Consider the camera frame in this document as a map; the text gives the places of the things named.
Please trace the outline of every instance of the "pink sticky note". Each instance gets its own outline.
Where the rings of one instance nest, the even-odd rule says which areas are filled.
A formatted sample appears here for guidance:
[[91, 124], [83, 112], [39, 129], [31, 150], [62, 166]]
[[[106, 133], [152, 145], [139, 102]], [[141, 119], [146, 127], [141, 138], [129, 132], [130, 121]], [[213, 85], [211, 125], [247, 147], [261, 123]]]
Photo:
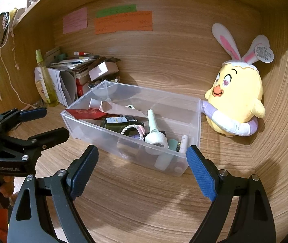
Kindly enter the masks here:
[[88, 8], [84, 7], [63, 17], [63, 34], [88, 27]]

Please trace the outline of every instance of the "orange beak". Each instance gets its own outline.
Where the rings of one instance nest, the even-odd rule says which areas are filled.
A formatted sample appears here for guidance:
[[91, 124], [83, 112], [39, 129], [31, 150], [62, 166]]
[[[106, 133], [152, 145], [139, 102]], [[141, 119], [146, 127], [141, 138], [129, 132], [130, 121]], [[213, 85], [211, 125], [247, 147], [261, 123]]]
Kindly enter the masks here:
[[220, 97], [224, 91], [220, 88], [220, 85], [218, 84], [213, 88], [213, 96], [214, 97]]

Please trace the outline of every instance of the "yellow plush chick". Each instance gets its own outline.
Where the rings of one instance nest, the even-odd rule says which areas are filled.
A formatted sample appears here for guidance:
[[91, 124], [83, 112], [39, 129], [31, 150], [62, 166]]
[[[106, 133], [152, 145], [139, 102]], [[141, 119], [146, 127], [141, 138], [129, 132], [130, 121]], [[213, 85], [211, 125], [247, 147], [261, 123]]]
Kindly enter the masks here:
[[223, 63], [213, 86], [206, 92], [205, 98], [209, 104], [203, 101], [203, 112], [215, 131], [227, 136], [249, 136], [257, 130], [255, 117], [265, 116], [261, 103], [262, 81], [252, 63], [273, 60], [269, 40], [264, 35], [258, 35], [248, 52], [241, 57], [232, 35], [222, 24], [215, 23], [212, 33], [232, 60]]
[[[262, 81], [257, 70], [243, 69], [228, 63], [220, 69], [205, 98], [229, 118], [243, 123], [251, 120], [253, 116], [258, 118], [265, 116], [265, 109], [261, 103], [262, 94]], [[208, 117], [207, 121], [215, 131], [231, 135], [220, 129]]]

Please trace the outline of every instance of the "plastic storage bin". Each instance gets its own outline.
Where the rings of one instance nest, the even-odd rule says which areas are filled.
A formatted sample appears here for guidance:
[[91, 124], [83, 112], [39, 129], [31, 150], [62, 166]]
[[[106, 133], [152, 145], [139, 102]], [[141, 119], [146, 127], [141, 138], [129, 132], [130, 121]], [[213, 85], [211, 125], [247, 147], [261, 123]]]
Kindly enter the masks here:
[[[179, 142], [183, 135], [188, 135], [189, 145], [200, 144], [201, 128], [201, 100], [166, 91], [112, 83], [103, 81], [68, 109], [88, 109], [90, 99], [108, 100], [120, 105], [132, 104], [135, 109], [147, 112], [152, 109], [156, 116], [159, 130], [166, 132], [167, 139], [176, 139]], [[121, 135], [100, 127], [100, 121], [76, 120], [65, 110], [61, 112], [63, 120], [73, 138], [78, 138], [99, 149], [115, 154], [131, 162], [155, 170], [156, 160], [163, 159], [171, 162], [163, 170], [176, 176], [181, 176], [188, 167], [186, 155], [166, 148], [158, 147], [144, 141]], [[148, 119], [138, 118], [144, 122], [146, 132], [149, 132]]]

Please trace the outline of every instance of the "dark green glass bottle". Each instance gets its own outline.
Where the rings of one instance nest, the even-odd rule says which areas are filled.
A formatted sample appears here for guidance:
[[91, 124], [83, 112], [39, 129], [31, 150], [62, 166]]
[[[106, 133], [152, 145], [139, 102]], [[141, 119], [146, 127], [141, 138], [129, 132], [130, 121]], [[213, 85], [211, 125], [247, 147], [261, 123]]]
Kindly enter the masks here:
[[[122, 130], [128, 126], [128, 125], [142, 125], [144, 127], [143, 122], [139, 122], [136, 118], [132, 116], [124, 116], [124, 117], [108, 117], [108, 118], [103, 118], [101, 120], [100, 126], [103, 128], [106, 128], [108, 130], [112, 130], [118, 133], [121, 133]], [[131, 128], [125, 132], [125, 135], [131, 135], [132, 133], [136, 133], [137, 129]]]

